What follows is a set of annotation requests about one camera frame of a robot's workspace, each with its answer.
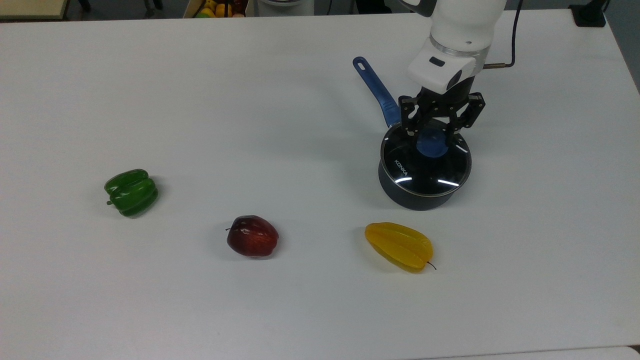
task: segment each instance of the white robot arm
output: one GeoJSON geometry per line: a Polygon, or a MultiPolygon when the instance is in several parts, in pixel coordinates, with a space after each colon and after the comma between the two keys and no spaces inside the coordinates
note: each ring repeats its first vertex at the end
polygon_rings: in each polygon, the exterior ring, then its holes
{"type": "Polygon", "coordinates": [[[401,1],[433,21],[429,38],[409,65],[412,80],[444,94],[482,70],[506,0],[401,1]]]}

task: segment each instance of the chair leg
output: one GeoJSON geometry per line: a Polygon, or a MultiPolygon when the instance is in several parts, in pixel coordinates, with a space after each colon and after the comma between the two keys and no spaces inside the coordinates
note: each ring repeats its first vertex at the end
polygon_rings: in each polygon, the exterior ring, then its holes
{"type": "Polygon", "coordinates": [[[89,3],[89,0],[78,0],[78,3],[82,6],[82,10],[84,10],[84,12],[88,13],[91,11],[91,4],[89,3]]]}

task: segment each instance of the green bell pepper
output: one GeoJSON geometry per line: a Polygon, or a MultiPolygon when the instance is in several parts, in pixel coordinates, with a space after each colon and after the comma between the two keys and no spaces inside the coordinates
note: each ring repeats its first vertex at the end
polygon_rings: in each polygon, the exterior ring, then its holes
{"type": "Polygon", "coordinates": [[[112,177],[104,190],[109,194],[107,205],[113,204],[126,217],[145,211],[158,197],[155,182],[141,168],[112,177]]]}

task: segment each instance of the pot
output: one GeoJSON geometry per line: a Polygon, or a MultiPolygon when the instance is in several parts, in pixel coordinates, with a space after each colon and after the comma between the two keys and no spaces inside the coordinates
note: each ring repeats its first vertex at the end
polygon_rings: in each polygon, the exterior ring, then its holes
{"type": "Polygon", "coordinates": [[[471,153],[460,134],[446,145],[446,124],[431,119],[414,135],[401,128],[400,109],[367,60],[353,60],[380,103],[389,127],[380,147],[378,179],[397,204],[412,210],[436,208],[451,198],[471,173],[471,153]]]}

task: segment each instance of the pot lid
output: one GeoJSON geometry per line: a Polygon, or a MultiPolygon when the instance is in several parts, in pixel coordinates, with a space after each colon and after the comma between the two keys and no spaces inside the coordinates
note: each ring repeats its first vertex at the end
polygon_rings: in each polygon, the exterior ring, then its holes
{"type": "Polygon", "coordinates": [[[393,125],[380,149],[385,173],[401,189],[423,197],[439,197],[456,191],[471,171],[471,154],[460,134],[445,145],[445,124],[432,120],[409,136],[393,125]]]}

